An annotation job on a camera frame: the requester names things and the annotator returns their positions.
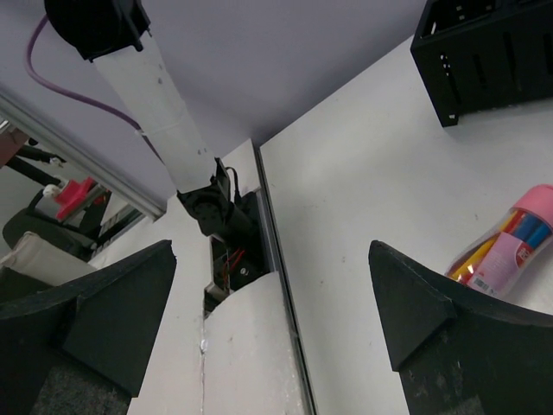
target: red wire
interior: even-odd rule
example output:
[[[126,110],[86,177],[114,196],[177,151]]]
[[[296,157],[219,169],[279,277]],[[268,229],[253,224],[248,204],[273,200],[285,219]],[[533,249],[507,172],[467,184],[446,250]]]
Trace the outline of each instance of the red wire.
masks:
[[[234,268],[236,268],[236,265],[238,265],[238,262],[240,262],[240,260],[242,259],[242,257],[244,256],[245,254],[245,250],[243,249],[242,252],[239,254],[238,258],[236,258],[236,261],[234,261],[234,264],[232,264],[231,266],[231,272],[234,271]]]
[[[227,266],[229,265],[229,263],[231,262],[231,259],[233,259],[234,257],[236,257],[236,255],[240,252],[240,248],[237,249],[236,251],[234,251],[234,253],[228,257],[226,259],[226,262],[223,264],[223,284],[225,285],[226,287],[226,284],[228,282],[228,272],[227,272]]]
[[[238,257],[236,258],[236,260],[234,261],[234,263],[229,267],[229,271],[227,271],[227,265],[228,263],[231,261],[231,259],[233,259],[234,257],[236,257],[236,254],[239,253],[240,254],[238,255]],[[227,285],[228,283],[228,274],[230,272],[233,272],[234,271],[234,268],[236,268],[236,265],[238,265],[238,263],[240,262],[240,260],[242,259],[242,257],[244,257],[244,254],[245,254],[245,250],[241,250],[240,249],[237,249],[233,255],[231,255],[230,257],[228,257],[228,259],[226,260],[225,264],[223,265],[223,284]]]

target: black plastic crate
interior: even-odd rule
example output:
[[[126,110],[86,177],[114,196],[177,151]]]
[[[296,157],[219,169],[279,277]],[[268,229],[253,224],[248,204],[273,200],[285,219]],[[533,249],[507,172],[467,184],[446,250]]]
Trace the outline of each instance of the black plastic crate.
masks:
[[[411,53],[442,126],[553,96],[553,0],[429,0]]]

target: crack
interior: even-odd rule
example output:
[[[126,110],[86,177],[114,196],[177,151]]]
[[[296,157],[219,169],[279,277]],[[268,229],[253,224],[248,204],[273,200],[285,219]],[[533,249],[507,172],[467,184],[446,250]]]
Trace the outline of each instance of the crack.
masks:
[[[206,351],[207,351],[207,339],[206,339],[206,320],[201,319],[201,341],[200,341],[200,353],[201,353],[201,409],[200,413],[203,414],[206,408]]]

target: colored marker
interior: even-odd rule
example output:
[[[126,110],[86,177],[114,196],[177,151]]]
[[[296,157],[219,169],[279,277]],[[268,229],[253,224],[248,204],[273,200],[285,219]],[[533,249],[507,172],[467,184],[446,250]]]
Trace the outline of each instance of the colored marker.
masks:
[[[501,225],[501,227],[499,228],[499,232],[510,232],[522,220],[523,216],[524,212],[522,210],[513,212]],[[487,255],[488,251],[492,249],[492,246],[498,237],[499,235],[497,234],[484,242],[480,246],[480,248],[478,248],[470,256],[470,258],[465,261],[463,265],[457,268],[457,271],[455,271],[453,274],[450,274],[450,277],[459,283],[466,284],[468,280],[473,276],[481,260]]]
[[[526,243],[531,246],[532,249],[538,248],[545,239],[551,235],[550,227],[548,227],[544,222],[537,227],[534,233],[528,238]]]
[[[520,240],[527,240],[528,237],[532,235],[534,229],[536,229],[540,223],[542,223],[542,221],[540,221],[540,219],[538,219],[536,216],[526,214],[512,236]]]
[[[509,217],[507,222],[504,224],[503,230],[500,229],[500,231],[505,233],[511,233],[517,228],[518,224],[523,218],[524,218],[524,210],[518,210],[511,217]]]

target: pink lid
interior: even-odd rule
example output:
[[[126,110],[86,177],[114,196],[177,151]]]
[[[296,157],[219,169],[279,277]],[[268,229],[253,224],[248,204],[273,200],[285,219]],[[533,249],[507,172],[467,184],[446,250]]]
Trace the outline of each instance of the pink lid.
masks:
[[[553,228],[553,186],[550,184],[531,188],[513,207],[537,216]]]

